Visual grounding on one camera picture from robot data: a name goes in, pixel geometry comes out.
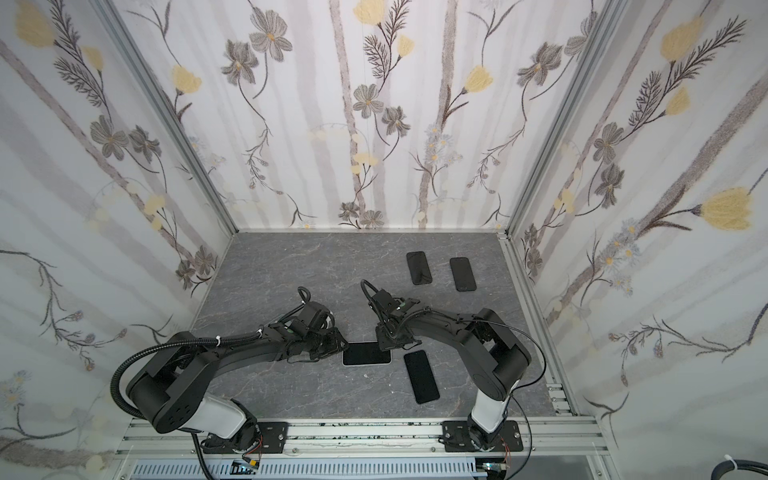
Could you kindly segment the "black phone case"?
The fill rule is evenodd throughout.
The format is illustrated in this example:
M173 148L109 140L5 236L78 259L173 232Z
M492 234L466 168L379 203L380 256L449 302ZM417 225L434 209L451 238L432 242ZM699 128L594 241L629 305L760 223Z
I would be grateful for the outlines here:
M406 262L413 285L432 283L433 277L424 251L408 252L406 254Z
M449 265L457 291L472 292L477 289L472 266L467 257L453 257L449 260Z

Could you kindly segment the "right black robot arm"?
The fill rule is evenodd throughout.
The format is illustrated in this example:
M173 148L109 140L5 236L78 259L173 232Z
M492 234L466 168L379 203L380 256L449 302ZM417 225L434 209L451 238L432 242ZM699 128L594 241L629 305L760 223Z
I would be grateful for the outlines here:
M452 348L477 387L467 419L468 442L490 450L501 437L512 393L531 363L531 354L496 312L453 313L385 290L367 295L378 319L376 337L383 351L417 346L424 338Z

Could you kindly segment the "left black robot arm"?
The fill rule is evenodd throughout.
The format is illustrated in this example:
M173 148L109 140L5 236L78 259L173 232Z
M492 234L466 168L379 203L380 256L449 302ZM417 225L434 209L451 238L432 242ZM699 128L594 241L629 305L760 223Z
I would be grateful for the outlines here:
M146 348L117 367L110 395L119 409L148 421L159 434L205 433L216 446L245 453L262 438L258 420L240 402L209 394L212 381L257 363L303 354L314 363L348 348L330 310L305 301L253 332L225 337L180 332Z

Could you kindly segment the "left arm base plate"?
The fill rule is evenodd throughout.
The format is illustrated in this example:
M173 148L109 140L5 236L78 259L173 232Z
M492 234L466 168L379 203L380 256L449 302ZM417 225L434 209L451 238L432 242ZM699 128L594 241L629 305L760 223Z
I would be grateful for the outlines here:
M201 443L206 454L281 454L287 438L287 422L246 421L231 437L209 434Z

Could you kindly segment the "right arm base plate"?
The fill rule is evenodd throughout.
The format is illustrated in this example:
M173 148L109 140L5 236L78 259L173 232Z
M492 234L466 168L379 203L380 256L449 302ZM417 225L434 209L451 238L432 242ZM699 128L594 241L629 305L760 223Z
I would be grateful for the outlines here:
M469 420L441 423L439 441L449 453L501 452L516 453L524 450L518 423L504 421L495 431L486 432Z

